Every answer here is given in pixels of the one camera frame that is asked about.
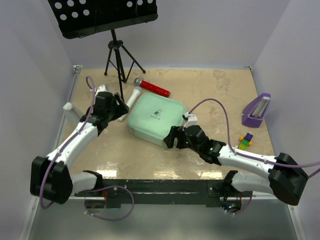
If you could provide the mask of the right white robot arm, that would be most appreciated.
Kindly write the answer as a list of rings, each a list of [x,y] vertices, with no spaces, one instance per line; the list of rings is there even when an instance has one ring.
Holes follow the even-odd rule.
[[[176,147],[194,151],[206,163],[243,170],[234,173],[232,179],[222,185],[223,192],[230,197],[238,192],[261,192],[296,206],[309,180],[289,154],[264,155],[262,160],[258,160],[258,154],[232,150],[225,142],[210,139],[198,125],[188,128],[173,126],[163,141],[169,149]]]

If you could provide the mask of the mint green medicine kit case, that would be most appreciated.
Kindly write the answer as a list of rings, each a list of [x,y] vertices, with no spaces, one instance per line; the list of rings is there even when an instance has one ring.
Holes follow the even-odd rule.
[[[183,123],[183,103],[153,93],[144,93],[129,114],[127,124],[132,135],[166,148],[164,138],[172,126]]]

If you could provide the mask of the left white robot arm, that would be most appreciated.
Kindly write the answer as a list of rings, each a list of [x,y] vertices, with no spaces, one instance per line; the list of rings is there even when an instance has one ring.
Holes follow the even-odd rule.
[[[108,127],[109,122],[128,111],[128,106],[118,93],[97,92],[94,104],[80,118],[71,135],[47,156],[37,156],[32,161],[30,193],[57,204],[64,204],[71,195],[83,191],[99,196],[104,190],[99,173],[84,170],[71,175],[70,169],[82,151]]]

